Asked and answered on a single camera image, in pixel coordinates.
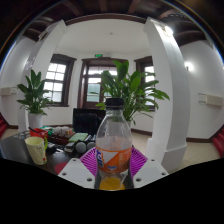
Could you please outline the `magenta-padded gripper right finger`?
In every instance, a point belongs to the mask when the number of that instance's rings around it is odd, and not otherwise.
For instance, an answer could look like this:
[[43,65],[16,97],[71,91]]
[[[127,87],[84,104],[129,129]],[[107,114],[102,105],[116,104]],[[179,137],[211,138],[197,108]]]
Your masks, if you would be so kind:
[[147,158],[132,148],[129,173],[134,189],[143,187],[168,175],[168,172],[154,158]]

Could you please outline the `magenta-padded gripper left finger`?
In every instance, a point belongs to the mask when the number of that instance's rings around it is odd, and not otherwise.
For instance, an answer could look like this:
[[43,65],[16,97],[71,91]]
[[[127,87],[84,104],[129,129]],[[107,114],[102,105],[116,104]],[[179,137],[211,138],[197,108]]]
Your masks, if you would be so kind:
[[80,158],[72,158],[58,176],[84,188],[94,189],[97,177],[96,148],[88,150]]

